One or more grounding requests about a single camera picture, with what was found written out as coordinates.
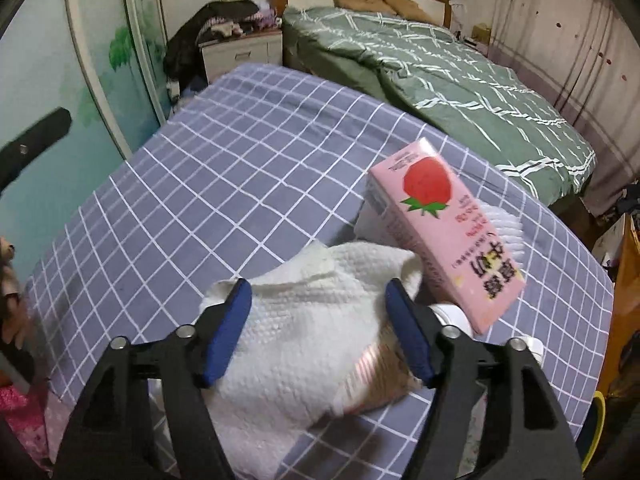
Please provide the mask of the white paper towel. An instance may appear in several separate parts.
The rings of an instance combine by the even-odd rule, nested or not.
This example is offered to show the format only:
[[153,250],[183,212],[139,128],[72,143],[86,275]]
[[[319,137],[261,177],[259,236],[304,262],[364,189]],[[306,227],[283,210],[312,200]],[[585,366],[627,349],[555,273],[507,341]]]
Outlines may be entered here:
[[224,377],[204,393],[232,469],[271,479],[303,432],[324,416],[378,408],[421,387],[408,370],[384,292],[410,297],[422,262],[368,242],[312,243],[250,280],[252,307]]

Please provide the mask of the pink strawberry milk carton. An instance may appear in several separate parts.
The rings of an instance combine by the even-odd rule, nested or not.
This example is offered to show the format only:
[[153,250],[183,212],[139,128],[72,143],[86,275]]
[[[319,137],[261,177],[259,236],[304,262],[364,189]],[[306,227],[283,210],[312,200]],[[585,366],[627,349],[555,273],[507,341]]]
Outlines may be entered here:
[[399,247],[423,261],[439,301],[457,304],[483,335],[518,299],[525,278],[480,203],[422,138],[369,170],[369,203]]

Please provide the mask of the yellow rimmed blue trash bin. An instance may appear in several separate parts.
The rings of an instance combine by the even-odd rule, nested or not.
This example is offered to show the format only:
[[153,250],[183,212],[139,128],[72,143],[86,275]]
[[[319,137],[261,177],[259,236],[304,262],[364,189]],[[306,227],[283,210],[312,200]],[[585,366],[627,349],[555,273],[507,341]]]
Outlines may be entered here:
[[582,472],[586,471],[597,451],[604,428],[605,415],[605,397],[601,391],[596,391],[576,440]]

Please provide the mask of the purple grid tablecloth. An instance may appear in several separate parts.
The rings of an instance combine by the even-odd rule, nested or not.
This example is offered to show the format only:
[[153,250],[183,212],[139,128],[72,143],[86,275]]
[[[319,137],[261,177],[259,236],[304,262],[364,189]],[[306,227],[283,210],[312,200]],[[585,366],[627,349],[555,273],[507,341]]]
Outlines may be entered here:
[[419,119],[272,65],[215,82],[97,188],[28,279],[53,391],[74,403],[106,344],[165,336],[213,282],[252,278],[313,240],[349,240],[367,171],[425,138],[468,189],[518,217],[526,287],[488,332],[544,344],[544,372],[582,429],[608,342],[613,286],[555,214]]

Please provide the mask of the green patterned duvet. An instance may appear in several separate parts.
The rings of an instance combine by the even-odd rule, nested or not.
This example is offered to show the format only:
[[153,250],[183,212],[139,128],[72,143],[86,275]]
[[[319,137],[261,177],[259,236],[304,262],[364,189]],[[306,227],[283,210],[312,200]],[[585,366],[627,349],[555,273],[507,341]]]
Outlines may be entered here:
[[509,67],[442,26],[329,6],[283,14],[300,70],[367,93],[451,136],[551,205],[596,168],[591,145]]

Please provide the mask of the pile of dark clothes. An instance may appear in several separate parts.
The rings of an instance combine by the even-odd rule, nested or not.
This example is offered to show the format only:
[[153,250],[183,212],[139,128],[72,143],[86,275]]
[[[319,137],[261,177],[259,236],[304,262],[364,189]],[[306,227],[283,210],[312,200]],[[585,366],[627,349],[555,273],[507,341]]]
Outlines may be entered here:
[[204,80],[206,71],[200,44],[240,38],[243,22],[259,11],[252,0],[212,1],[187,20],[167,44],[163,70],[167,78],[186,90],[195,78]]

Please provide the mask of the tissue box by bed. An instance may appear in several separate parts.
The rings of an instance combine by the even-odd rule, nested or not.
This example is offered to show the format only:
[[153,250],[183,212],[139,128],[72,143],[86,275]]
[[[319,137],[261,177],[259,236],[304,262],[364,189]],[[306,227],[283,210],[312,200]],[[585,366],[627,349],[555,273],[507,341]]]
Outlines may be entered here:
[[472,28],[472,40],[477,44],[490,44],[491,27],[485,23],[475,24]]

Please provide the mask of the pink white curtain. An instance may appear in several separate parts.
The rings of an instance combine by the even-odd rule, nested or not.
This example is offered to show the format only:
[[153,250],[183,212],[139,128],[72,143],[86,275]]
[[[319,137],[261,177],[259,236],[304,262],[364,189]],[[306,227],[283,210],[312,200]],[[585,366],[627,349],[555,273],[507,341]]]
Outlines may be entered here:
[[611,0],[495,0],[490,54],[590,143],[598,216],[639,177],[639,46]]

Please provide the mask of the white nightstand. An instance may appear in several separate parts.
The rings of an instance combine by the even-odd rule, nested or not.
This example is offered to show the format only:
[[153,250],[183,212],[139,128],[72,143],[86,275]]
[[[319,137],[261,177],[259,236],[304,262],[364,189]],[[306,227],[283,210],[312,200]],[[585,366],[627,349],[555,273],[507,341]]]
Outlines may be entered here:
[[281,65],[283,58],[282,32],[255,32],[221,42],[203,42],[201,50],[208,82],[231,72],[244,63]]

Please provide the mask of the brown pillow right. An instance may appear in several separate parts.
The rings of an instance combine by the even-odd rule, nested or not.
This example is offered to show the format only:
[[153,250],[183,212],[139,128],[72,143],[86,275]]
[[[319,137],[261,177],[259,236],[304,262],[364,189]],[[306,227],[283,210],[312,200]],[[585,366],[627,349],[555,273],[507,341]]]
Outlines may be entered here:
[[413,0],[383,0],[388,6],[390,6],[401,18],[408,21],[428,23],[432,25],[438,25],[439,20],[433,18],[430,14],[426,13],[419,3]]

